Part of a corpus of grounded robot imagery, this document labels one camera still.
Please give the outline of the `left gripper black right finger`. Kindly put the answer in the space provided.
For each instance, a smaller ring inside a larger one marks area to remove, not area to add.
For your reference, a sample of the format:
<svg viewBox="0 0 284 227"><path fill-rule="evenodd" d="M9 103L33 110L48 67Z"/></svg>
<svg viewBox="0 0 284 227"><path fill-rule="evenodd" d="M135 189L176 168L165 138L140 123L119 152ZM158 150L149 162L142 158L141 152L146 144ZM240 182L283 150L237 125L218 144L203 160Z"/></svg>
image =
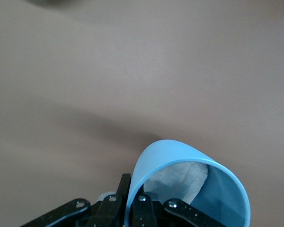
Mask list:
<svg viewBox="0 0 284 227"><path fill-rule="evenodd" d="M139 195L132 204L133 227L222 227L222 223L180 199L161 203Z"/></svg>

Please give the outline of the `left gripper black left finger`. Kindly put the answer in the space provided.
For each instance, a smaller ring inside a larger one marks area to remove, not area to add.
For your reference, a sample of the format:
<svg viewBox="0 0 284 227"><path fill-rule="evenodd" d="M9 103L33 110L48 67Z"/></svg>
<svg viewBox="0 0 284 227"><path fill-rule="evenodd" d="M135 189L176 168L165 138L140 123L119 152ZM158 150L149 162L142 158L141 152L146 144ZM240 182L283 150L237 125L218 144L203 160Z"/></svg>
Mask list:
<svg viewBox="0 0 284 227"><path fill-rule="evenodd" d="M77 198L27 223L25 227L122 227L131 175L123 174L116 192L95 203Z"/></svg>

